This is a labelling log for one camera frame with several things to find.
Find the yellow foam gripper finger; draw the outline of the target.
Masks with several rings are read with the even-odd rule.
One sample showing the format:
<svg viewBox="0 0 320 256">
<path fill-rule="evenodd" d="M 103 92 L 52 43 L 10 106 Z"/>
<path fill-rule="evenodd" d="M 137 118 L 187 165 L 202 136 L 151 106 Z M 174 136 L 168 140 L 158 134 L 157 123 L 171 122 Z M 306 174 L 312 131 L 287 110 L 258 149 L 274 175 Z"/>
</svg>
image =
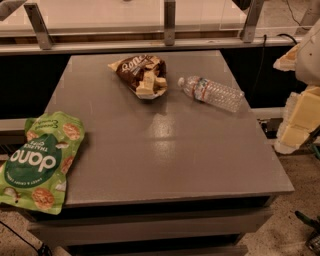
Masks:
<svg viewBox="0 0 320 256">
<path fill-rule="evenodd" d="M 274 62 L 273 67 L 280 71 L 294 71 L 299 47 L 300 44 L 293 46 L 287 53 Z"/>
<path fill-rule="evenodd" d="M 292 92 L 286 101 L 283 121 L 277 131 L 275 151 L 293 153 L 319 126 L 320 87 L 307 87 L 300 94 Z"/>
</svg>

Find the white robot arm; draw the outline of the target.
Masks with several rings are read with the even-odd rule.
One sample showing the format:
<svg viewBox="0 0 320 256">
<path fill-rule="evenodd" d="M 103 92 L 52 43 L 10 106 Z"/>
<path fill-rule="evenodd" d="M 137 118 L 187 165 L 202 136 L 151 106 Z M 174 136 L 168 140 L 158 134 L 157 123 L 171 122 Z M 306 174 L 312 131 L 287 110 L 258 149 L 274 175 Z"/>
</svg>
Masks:
<svg viewBox="0 0 320 256">
<path fill-rule="evenodd" d="M 274 144 L 278 153 L 291 154 L 320 126 L 320 21 L 273 67 L 294 71 L 296 79 L 307 85 L 303 92 L 288 97 Z"/>
</svg>

